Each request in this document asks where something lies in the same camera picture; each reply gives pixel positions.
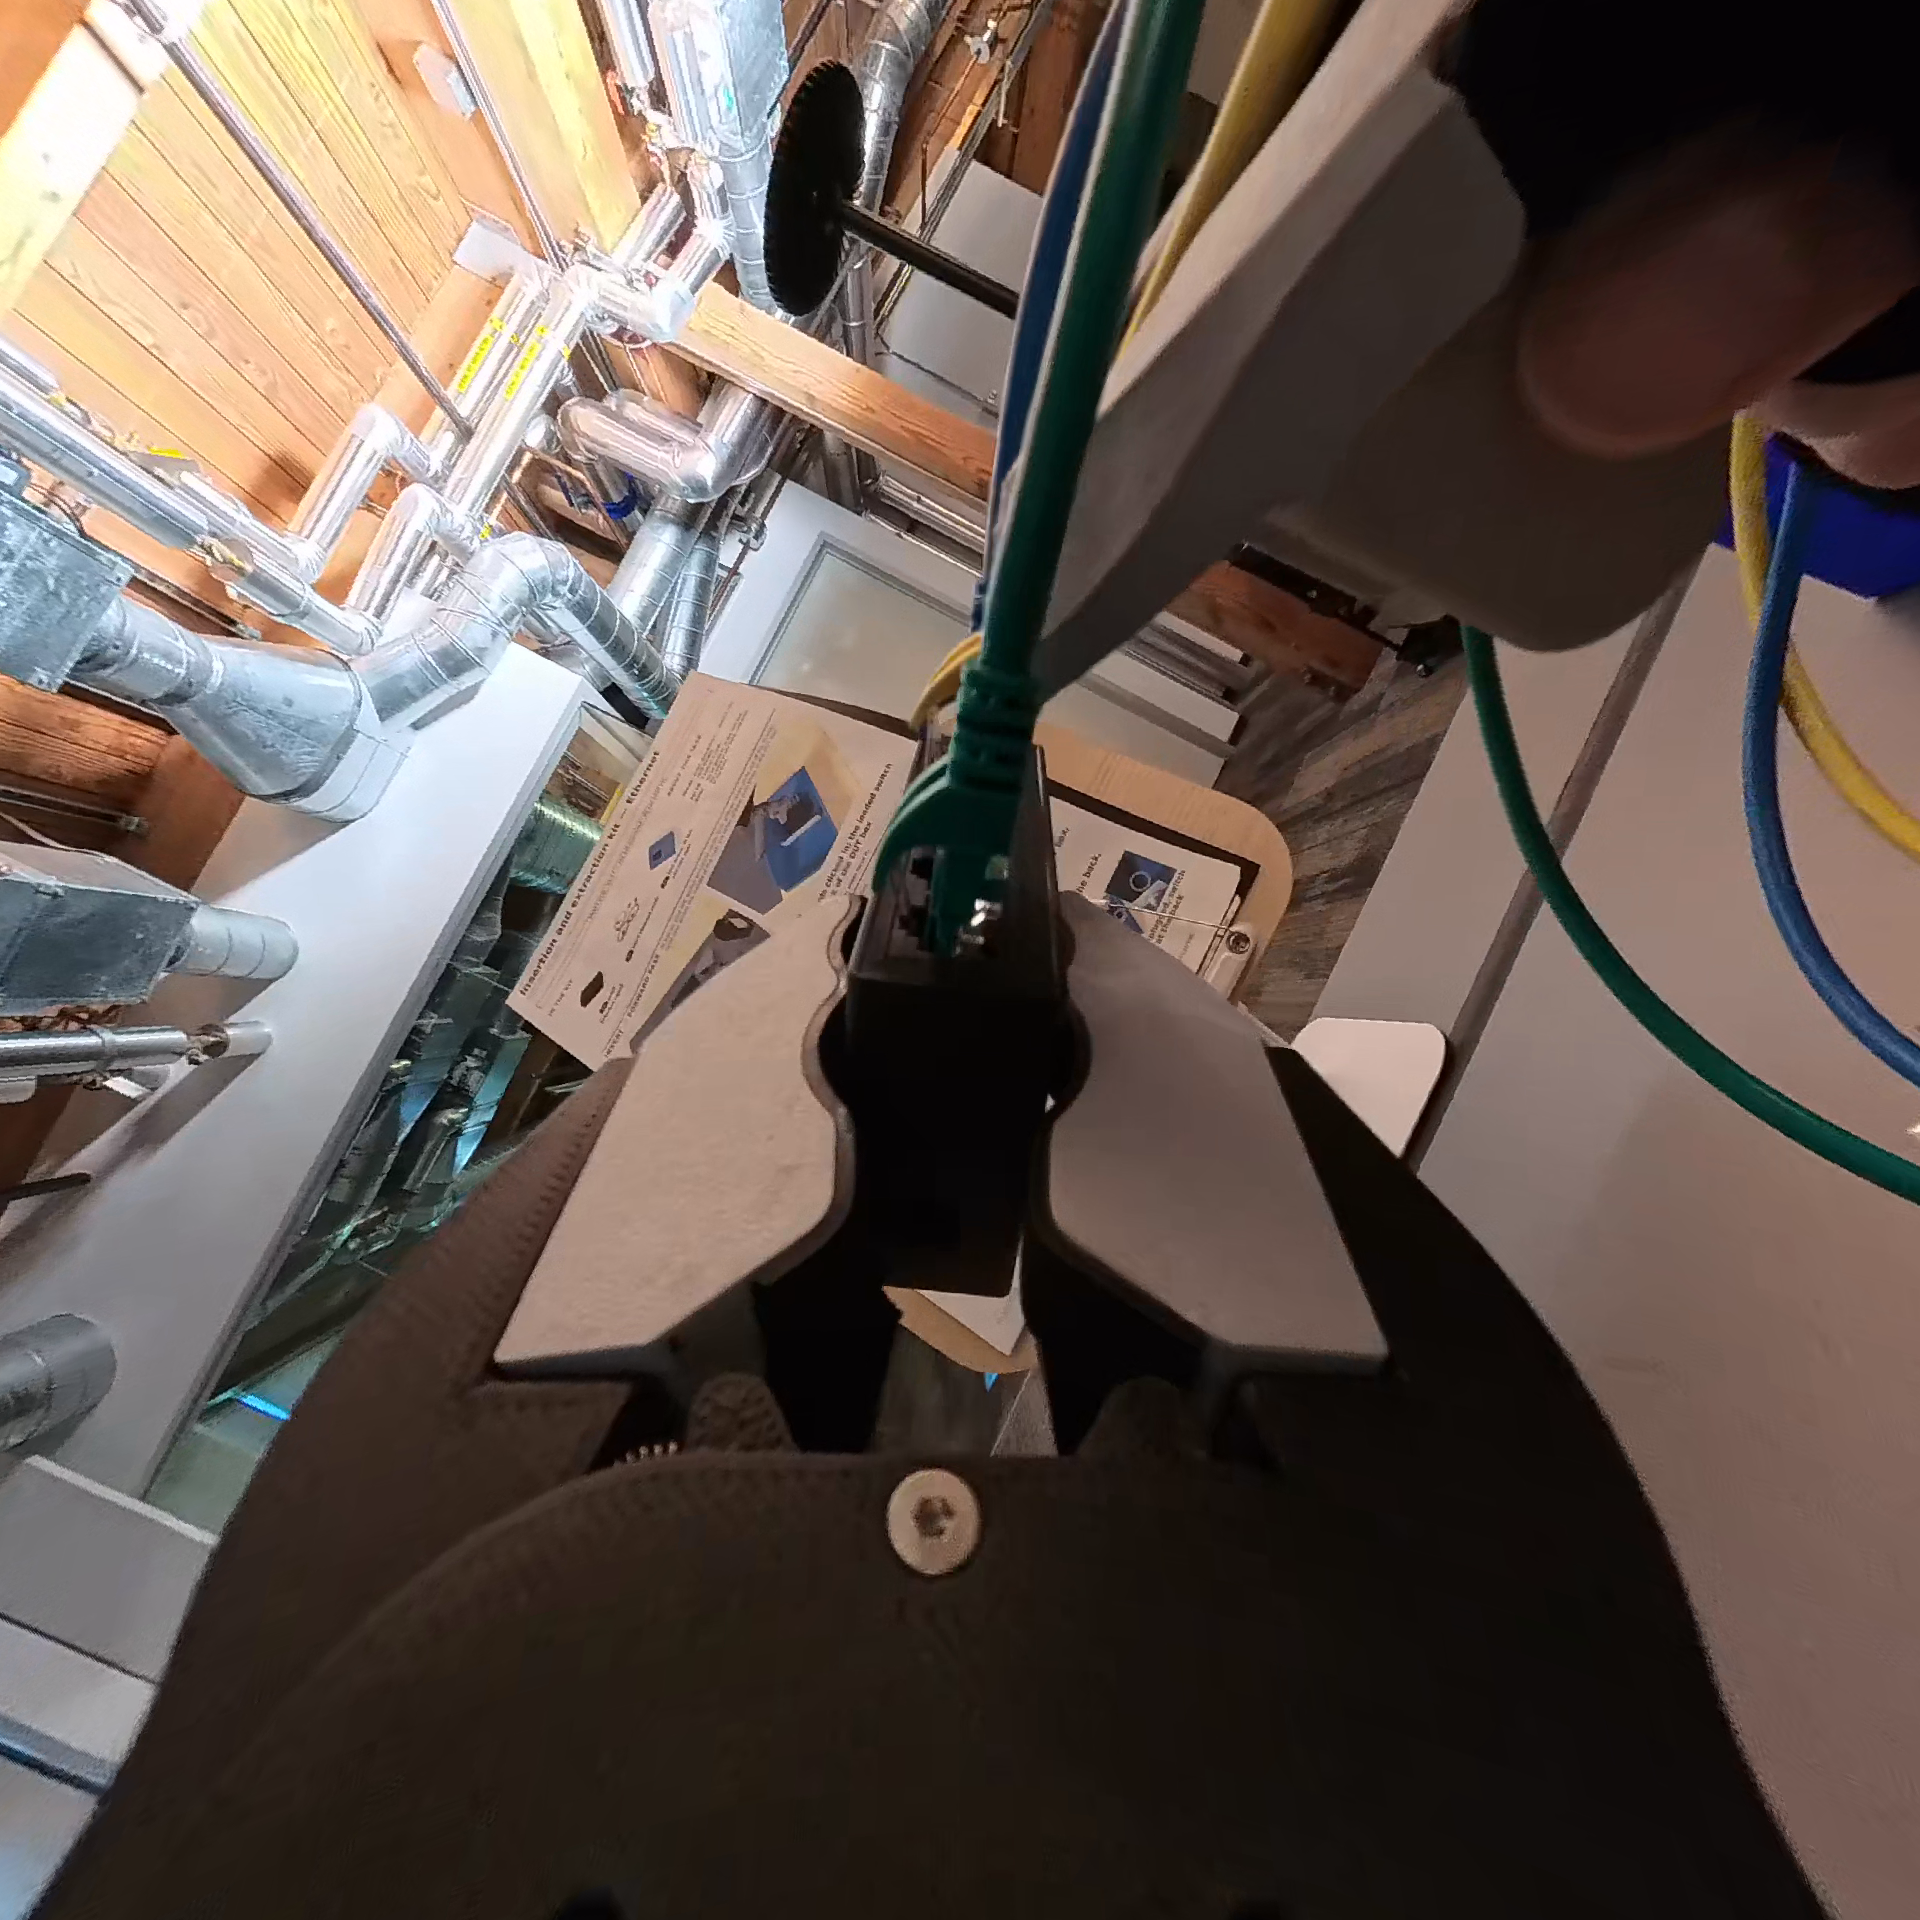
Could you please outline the black disc on rod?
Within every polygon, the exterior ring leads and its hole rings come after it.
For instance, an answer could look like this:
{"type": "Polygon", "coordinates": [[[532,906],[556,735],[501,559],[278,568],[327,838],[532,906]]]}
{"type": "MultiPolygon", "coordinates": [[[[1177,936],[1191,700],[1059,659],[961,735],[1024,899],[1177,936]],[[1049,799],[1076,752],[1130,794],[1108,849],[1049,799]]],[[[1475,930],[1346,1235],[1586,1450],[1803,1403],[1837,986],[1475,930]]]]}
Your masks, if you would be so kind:
{"type": "Polygon", "coordinates": [[[854,68],[824,60],[781,121],[765,184],[765,286],[781,315],[816,315],[850,246],[872,246],[935,286],[1018,316],[1018,290],[854,207],[864,179],[864,96],[854,68]]]}

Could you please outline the blue plastic bin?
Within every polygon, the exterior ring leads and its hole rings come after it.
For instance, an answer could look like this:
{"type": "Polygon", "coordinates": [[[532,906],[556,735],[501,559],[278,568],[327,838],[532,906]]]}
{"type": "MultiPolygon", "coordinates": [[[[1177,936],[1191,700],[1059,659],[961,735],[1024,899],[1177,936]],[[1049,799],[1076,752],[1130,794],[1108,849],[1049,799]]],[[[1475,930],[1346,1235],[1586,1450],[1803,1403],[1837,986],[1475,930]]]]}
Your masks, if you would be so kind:
{"type": "Polygon", "coordinates": [[[1920,485],[1866,485],[1800,441],[1765,441],[1765,525],[1779,525],[1790,467],[1816,471],[1824,502],[1803,573],[1852,596],[1898,596],[1920,583],[1920,485]]]}

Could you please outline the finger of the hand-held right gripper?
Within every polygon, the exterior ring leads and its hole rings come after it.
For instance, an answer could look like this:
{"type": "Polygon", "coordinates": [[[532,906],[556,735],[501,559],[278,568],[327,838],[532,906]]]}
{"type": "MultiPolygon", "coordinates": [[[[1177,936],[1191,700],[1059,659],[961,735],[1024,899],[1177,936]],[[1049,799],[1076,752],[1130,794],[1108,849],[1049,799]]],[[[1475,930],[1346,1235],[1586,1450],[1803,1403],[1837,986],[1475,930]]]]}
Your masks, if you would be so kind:
{"type": "Polygon", "coordinates": [[[1459,8],[1357,8],[1123,352],[1040,685],[1238,540],[1523,649],[1621,629],[1714,540],[1726,428],[1603,462],[1523,409],[1523,202],[1441,77],[1459,8]]]}

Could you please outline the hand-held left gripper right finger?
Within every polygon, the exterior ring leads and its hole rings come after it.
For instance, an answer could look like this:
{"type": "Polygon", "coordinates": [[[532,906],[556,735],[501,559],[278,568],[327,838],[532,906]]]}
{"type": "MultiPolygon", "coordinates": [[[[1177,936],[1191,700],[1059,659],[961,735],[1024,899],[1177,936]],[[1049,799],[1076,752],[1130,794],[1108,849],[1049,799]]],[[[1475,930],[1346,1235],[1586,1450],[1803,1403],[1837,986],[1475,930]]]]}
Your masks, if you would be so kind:
{"type": "Polygon", "coordinates": [[[1071,1089],[1030,1185],[1024,1317],[1059,1453],[1161,1380],[1204,1436],[1245,1383],[1376,1380],[1386,1334],[1258,1025],[1217,986],[1059,901],[1071,1089]]]}

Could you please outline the printed instruction sheet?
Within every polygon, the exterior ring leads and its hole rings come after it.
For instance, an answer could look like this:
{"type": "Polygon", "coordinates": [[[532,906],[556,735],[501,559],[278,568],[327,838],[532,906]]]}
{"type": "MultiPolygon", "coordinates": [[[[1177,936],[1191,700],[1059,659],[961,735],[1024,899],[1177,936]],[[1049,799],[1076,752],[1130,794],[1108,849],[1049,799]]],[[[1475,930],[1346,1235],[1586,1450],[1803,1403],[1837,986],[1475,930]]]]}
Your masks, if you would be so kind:
{"type": "Polygon", "coordinates": [[[694,675],[509,1011],[578,1063],[826,899],[869,899],[920,738],[887,713],[694,675]]]}

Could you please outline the rectangular metal duct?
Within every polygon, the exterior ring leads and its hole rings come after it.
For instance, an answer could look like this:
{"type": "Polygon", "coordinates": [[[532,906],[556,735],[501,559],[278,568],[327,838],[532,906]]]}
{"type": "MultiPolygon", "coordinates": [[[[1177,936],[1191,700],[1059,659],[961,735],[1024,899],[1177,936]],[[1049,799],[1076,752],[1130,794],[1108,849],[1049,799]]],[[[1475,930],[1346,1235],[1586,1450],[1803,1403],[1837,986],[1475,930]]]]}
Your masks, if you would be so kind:
{"type": "Polygon", "coordinates": [[[599,0],[613,84],[654,113],[684,148],[758,157],[787,93],[781,0],[599,0]]]}
{"type": "Polygon", "coordinates": [[[323,649],[196,635],[126,595],[132,559],[0,483],[0,675],[33,691],[98,691],[159,713],[239,794],[323,820],[363,816],[409,747],[363,676],[323,649]]]}
{"type": "Polygon", "coordinates": [[[281,982],[298,962],[285,922],[201,901],[101,849],[0,849],[0,1016],[141,1006],[172,972],[281,982]]]}

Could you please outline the person's right hand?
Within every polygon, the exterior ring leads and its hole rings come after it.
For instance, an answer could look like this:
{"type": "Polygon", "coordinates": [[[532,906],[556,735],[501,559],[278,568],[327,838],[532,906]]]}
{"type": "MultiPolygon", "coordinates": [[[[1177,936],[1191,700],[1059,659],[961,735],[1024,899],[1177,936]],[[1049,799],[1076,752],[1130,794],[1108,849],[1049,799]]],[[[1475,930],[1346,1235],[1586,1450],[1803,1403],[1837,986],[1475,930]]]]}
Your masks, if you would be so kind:
{"type": "Polygon", "coordinates": [[[1462,4],[1445,77],[1527,216],[1519,387],[1642,457],[1734,414],[1916,493],[1920,8],[1462,4]]]}

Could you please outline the black network switch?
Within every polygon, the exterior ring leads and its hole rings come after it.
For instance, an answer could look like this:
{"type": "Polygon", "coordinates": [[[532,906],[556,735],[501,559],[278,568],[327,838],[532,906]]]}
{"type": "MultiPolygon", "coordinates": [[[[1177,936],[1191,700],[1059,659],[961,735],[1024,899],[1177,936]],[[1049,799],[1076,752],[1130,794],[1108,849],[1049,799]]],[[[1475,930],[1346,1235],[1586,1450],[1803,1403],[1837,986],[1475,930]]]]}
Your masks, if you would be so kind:
{"type": "Polygon", "coordinates": [[[1003,1299],[1018,1272],[1049,1112],[1071,1082],[1071,958],[1040,747],[987,899],[935,948],[938,856],[872,877],[826,1073],[854,1126],[850,1235],[878,1283],[1003,1299]]]}

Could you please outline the silver insulated pipe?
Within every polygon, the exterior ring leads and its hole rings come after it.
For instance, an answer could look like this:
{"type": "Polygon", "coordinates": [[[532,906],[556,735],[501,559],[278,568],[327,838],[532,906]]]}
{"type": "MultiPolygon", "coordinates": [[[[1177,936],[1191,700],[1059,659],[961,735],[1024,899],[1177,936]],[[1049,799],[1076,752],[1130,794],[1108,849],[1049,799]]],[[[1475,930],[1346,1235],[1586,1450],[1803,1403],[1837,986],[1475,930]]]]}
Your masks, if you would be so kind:
{"type": "Polygon", "coordinates": [[[346,601],[316,595],[316,568],[332,557],[332,534],[290,538],[290,559],[253,557],[228,583],[281,625],[323,638],[332,653],[368,653],[398,595],[416,579],[432,551],[473,557],[487,538],[487,507],[504,489],[532,422],[569,370],[583,337],[621,337],[673,346],[708,290],[729,262],[715,171],[694,179],[702,211],[694,216],[678,189],[657,189],[613,259],[578,259],[564,270],[528,275],[528,290],[504,300],[473,352],[475,427],[450,462],[432,462],[411,483],[350,583],[346,601]]]}

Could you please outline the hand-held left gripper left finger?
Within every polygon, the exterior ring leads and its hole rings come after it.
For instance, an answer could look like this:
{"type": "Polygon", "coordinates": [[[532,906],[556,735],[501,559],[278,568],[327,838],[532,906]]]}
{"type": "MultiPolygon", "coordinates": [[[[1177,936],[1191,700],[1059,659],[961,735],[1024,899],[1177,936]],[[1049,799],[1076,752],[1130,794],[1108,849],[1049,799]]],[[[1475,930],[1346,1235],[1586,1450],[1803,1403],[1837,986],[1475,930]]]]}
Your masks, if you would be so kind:
{"type": "Polygon", "coordinates": [[[803,906],[635,1048],[495,1343],[504,1380],[621,1380],[689,1418],[753,1372],[803,1450],[869,1453],[896,1313],[845,1240],[854,1126],[824,1068],[859,906],[803,906]]]}

